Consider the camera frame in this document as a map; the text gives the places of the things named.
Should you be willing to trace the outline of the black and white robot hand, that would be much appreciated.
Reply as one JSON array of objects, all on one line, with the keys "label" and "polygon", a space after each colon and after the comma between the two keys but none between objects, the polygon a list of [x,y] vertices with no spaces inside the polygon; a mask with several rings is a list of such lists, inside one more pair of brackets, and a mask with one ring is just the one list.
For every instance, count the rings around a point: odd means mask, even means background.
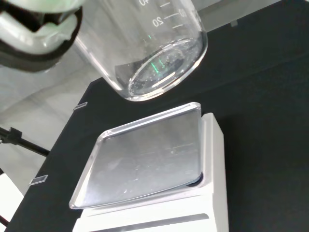
[{"label": "black and white robot hand", "polygon": [[0,64],[36,73],[56,65],[72,47],[83,0],[2,0]]}]

